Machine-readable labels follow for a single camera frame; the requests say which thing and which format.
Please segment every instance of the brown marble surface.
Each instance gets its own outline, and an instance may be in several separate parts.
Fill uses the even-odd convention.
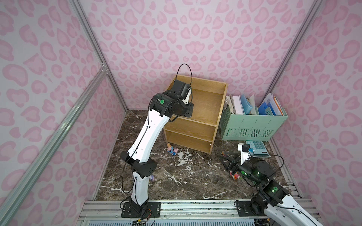
[[[121,189],[122,169],[125,162],[119,155],[132,146],[146,117],[146,110],[128,111],[96,200],[123,200],[130,195],[130,193],[124,194]],[[150,200],[251,198],[256,189],[247,185],[244,180],[234,180],[218,158],[222,151],[237,152],[238,143],[240,141],[221,140],[219,128],[211,155],[173,145],[174,148],[179,148],[177,155],[173,156],[167,152],[166,139],[162,131],[150,155],[157,161],[157,169],[153,173],[155,181],[150,182],[148,187]],[[265,146],[272,155],[268,142],[265,142]],[[279,167],[275,157],[264,160],[267,160],[274,169]],[[274,179],[286,185],[280,171]],[[133,183],[129,165],[126,165],[124,169],[123,183],[125,191],[129,191]]]

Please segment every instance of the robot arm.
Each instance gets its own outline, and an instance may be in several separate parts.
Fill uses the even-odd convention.
[[[275,172],[266,161],[250,164],[249,145],[238,145],[238,153],[224,152],[220,160],[225,169],[234,175],[236,172],[245,180],[250,180],[258,193],[249,203],[238,205],[239,216],[252,212],[255,216],[272,218],[281,226],[323,226],[303,209],[288,191],[273,180]]]
[[[189,84],[175,80],[171,90],[156,94],[148,106],[148,116],[136,141],[121,158],[131,165],[133,171],[133,192],[130,199],[132,212],[144,216],[148,204],[148,182],[157,167],[150,158],[155,141],[172,115],[191,117],[194,104],[189,102],[192,93]]]

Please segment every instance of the shelf compartment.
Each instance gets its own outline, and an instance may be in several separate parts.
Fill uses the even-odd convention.
[[[165,125],[165,130],[212,142],[215,127],[177,118]]]
[[[191,77],[178,75],[177,80],[190,84]],[[180,116],[174,122],[168,122],[164,127],[165,136],[174,144],[211,154],[228,84],[194,77],[191,87],[192,117]]]
[[[197,138],[185,136],[179,133],[165,130],[166,140],[169,143],[184,146],[186,148],[195,149],[201,152],[210,153],[211,142],[200,140]]]

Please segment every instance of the pink spot pattern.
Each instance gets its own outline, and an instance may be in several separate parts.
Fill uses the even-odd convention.
[[[255,94],[260,102],[312,4],[165,0],[150,7],[145,0],[122,2],[81,0],[131,109],[145,109],[184,62],[194,76],[227,82],[230,94]],[[180,73],[190,74],[187,66]]]
[[[71,103],[77,101],[99,71],[100,64],[94,60],[94,50],[87,44],[89,41],[67,0],[1,1],[0,18],[2,205],[63,121],[72,107]],[[109,89],[109,96],[104,97],[106,100],[110,99],[111,95],[114,96],[109,87],[104,89]],[[116,98],[110,99],[112,106],[119,107],[115,100]],[[111,124],[114,126],[119,125],[121,114],[113,114],[113,119],[108,120],[113,120]],[[94,126],[94,122],[89,121],[89,125]],[[109,152],[108,145],[111,144],[107,143],[106,147],[99,151]],[[74,146],[69,144],[67,148],[71,147],[74,150]],[[62,152],[65,158],[68,152],[66,149]],[[100,171],[104,162],[102,159],[102,164],[97,165],[95,170]],[[56,181],[56,173],[60,167],[66,168],[63,166],[66,164],[68,163],[65,161],[62,164],[49,164],[20,208],[16,216],[16,225],[42,225],[42,222],[44,225],[50,225],[53,218],[54,224],[60,224],[68,209],[63,209],[65,214],[55,208],[51,208],[54,211],[48,214],[44,214],[44,211],[49,202],[55,200],[55,194],[60,196],[59,200],[67,197],[63,187],[69,176],[65,175]],[[81,181],[85,183],[87,176],[82,174],[81,177]],[[88,187],[96,183],[97,181],[91,181]],[[73,192],[78,194],[80,186],[73,184]],[[77,201],[73,213],[79,211],[80,203],[92,195],[88,194],[89,196]],[[72,225],[73,220],[73,217],[65,219],[62,225]]]
[[[89,118],[91,111],[96,115],[102,115],[103,111],[113,114],[104,115],[102,121],[96,122],[95,117]],[[101,82],[82,115],[87,116],[86,119],[79,118],[76,121],[32,188],[28,201],[14,216],[19,225],[51,225],[51,222],[54,225],[74,225],[84,201],[92,199],[94,188],[101,180],[100,172],[105,168],[125,115],[108,78]],[[100,128],[97,135],[92,132],[94,128]],[[92,142],[95,143],[96,149],[89,156],[88,149],[91,148],[91,144],[82,141],[84,137],[92,134]],[[17,150],[17,146],[10,145],[7,150]],[[28,147],[26,152],[22,151],[22,162],[27,162],[33,157],[33,148]],[[15,186],[23,173],[24,170],[13,172],[9,180],[3,182],[4,189]]]
[[[362,222],[359,10],[357,1],[326,1],[274,90],[289,113],[274,138],[282,150],[298,156],[286,158],[288,166],[300,175],[303,195],[316,200],[325,225]]]

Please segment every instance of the black cable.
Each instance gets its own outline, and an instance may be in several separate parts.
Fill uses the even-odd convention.
[[[156,221],[156,217],[154,216],[154,214],[153,213],[151,213],[151,215],[153,216],[153,223],[151,224],[151,226],[153,226],[153,224],[155,223],[155,221]]]
[[[283,163],[282,163],[282,165],[279,167],[279,169],[277,169],[274,173],[272,173],[272,174],[269,176],[269,178],[272,177],[272,176],[274,176],[274,174],[276,174],[276,173],[284,166],[284,159],[283,159],[283,157],[281,157],[280,155],[271,155],[270,157],[273,157],[273,156],[278,156],[278,157],[280,157],[280,158],[283,160]]]
[[[122,202],[119,204],[119,207],[120,207],[123,211],[125,211],[125,209],[123,209],[123,208],[121,207],[121,205],[122,205],[122,203],[123,203],[124,201],[126,201],[126,200],[129,199],[130,197],[131,197],[131,196],[126,197],[126,198],[123,199]]]
[[[178,115],[176,115],[176,117],[174,119],[172,119],[172,120],[169,119],[168,121],[171,123],[171,122],[175,121],[176,118],[178,118]]]
[[[123,166],[123,169],[122,169],[121,184],[122,184],[122,192],[123,192],[124,194],[130,193],[130,192],[132,191],[133,185],[134,185],[134,183],[135,183],[135,180],[133,180],[133,184],[132,184],[131,190],[128,191],[128,192],[125,192],[125,190],[124,190],[124,188],[123,188],[123,173],[124,173],[124,171],[125,171],[126,164],[127,164],[128,161],[132,158],[132,156],[136,153],[139,144],[141,143],[143,137],[145,136],[145,134],[146,134],[146,132],[147,132],[147,129],[150,127],[150,120],[149,120],[148,112],[149,112],[149,109],[147,110],[147,127],[146,127],[146,130],[145,130],[144,134],[142,135],[141,140],[138,142],[138,145],[137,145],[136,149],[133,151],[132,155],[127,159],[127,161],[125,162],[125,164],[124,164],[124,166]]]
[[[175,77],[175,80],[177,79],[177,75],[178,75],[178,71],[180,70],[181,66],[184,65],[185,63],[181,64],[179,67],[178,67],[178,70],[177,70],[177,73],[176,73],[176,77]],[[192,83],[192,71],[191,71],[191,68],[188,64],[186,64],[189,69],[190,69],[190,72],[191,72],[191,81],[190,81],[190,86],[191,86],[191,83]]]
[[[305,213],[303,213],[300,209],[296,209],[296,208],[290,208],[290,207],[282,207],[282,206],[278,206],[276,205],[277,207],[279,208],[282,208],[282,209],[294,209],[296,211],[298,211],[298,213],[302,213],[304,216],[306,216],[315,226],[318,226],[314,221],[312,221],[311,218],[309,218]]]
[[[150,210],[148,210],[148,209],[146,209],[146,211],[149,212],[151,215],[153,215],[154,220],[153,220],[153,223],[151,224],[151,226],[152,226],[152,225],[155,223],[155,221],[156,221],[156,217],[155,217],[155,215],[152,213],[152,211],[150,211]]]
[[[140,206],[140,204],[138,204],[137,197],[136,197],[136,188],[137,188],[137,184],[135,184],[135,200],[136,200],[137,205]]]
[[[249,182],[247,181],[247,178],[246,177],[244,177],[243,175],[241,175],[241,177],[245,180],[245,182],[250,186],[250,187],[256,187],[256,184],[254,184],[254,185],[251,185],[251,184],[249,184]]]
[[[190,103],[192,103],[193,95],[192,95],[192,88],[191,88],[191,86],[190,86],[190,91],[191,91],[191,101],[190,101]]]

